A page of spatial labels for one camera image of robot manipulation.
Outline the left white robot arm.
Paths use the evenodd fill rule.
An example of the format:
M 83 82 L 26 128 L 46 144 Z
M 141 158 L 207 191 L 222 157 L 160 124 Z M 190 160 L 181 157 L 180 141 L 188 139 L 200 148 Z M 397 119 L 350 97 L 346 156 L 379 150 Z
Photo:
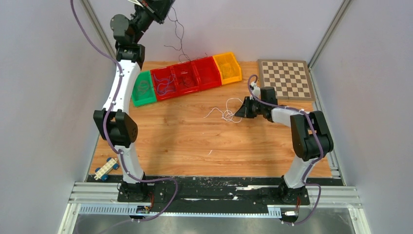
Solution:
M 107 100 L 101 110 L 94 112 L 93 119 L 122 168 L 120 193 L 131 195 L 137 202 L 149 196 L 149 181 L 145 179 L 134 145 L 138 126 L 129 116 L 132 91 L 145 60 L 145 47 L 139 41 L 152 22 L 164 23 L 173 3 L 172 0 L 136 0 L 133 14 L 129 17 L 117 14 L 110 21 L 115 39 L 116 73 Z

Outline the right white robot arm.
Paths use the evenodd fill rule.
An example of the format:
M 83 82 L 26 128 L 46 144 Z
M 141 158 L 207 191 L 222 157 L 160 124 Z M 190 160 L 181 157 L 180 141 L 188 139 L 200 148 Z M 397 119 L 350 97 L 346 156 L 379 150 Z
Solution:
M 295 153 L 293 162 L 283 176 L 278 197 L 291 203 L 298 196 L 297 189 L 306 185 L 312 168 L 334 148 L 334 142 L 322 111 L 306 112 L 289 106 L 278 105 L 273 87 L 249 86 L 250 95 L 244 99 L 236 117 L 262 116 L 272 123 L 282 124 L 291 130 Z

